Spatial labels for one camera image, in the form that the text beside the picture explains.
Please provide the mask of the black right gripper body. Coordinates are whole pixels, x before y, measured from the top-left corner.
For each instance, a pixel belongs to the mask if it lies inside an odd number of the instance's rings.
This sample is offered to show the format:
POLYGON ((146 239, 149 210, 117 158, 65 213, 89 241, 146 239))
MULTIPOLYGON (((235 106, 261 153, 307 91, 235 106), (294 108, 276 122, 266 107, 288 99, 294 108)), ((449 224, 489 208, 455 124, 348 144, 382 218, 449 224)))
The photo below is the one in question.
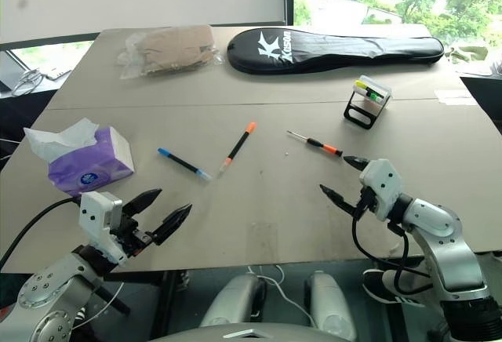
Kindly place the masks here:
POLYGON ((377 208, 377 195, 371 187, 363 187, 361 190, 361 197, 358 200, 354 215, 362 216, 367 210, 374 212, 377 208))

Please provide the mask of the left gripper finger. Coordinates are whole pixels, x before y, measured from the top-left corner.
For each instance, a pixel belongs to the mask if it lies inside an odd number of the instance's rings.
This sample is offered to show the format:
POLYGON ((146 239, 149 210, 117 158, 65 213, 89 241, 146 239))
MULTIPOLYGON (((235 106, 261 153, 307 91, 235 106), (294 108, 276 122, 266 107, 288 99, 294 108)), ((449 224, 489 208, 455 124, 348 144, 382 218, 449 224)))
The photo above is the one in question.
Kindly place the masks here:
POLYGON ((155 245, 160 246, 167 240, 187 219, 192 208, 192 204, 181 206, 172 211, 151 233, 152 241, 155 245))
POLYGON ((161 188, 144 191, 125 204, 126 215, 137 215, 148 208, 162 192, 161 188))

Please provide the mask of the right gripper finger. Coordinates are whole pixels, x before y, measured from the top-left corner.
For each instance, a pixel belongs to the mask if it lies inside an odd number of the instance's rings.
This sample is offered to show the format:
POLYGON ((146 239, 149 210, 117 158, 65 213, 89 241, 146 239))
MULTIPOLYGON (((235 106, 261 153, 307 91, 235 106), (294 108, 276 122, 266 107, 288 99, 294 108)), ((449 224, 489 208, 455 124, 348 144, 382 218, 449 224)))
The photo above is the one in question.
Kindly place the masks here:
POLYGON ((319 187, 321 188, 322 192, 324 195, 339 209, 342 209, 345 213, 349 215, 353 215, 355 212, 355 207, 350 205, 349 203, 344 201, 344 197, 334 191, 333 189, 320 184, 319 187))
POLYGON ((369 159, 354 155, 345 155, 344 161, 358 171, 363 171, 369 164, 369 159))

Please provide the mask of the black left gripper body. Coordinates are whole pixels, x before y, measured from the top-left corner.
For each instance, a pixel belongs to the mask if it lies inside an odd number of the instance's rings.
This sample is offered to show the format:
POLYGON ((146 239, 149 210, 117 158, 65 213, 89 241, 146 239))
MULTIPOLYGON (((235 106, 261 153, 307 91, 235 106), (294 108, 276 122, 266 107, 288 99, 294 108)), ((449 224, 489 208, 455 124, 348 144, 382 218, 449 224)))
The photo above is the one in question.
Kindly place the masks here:
POLYGON ((111 229, 111 233, 116 237, 127 257, 138 256, 153 242, 147 232, 138 228, 138 222, 133 218, 136 214, 138 211, 134 206, 123 206, 118 223, 111 229))

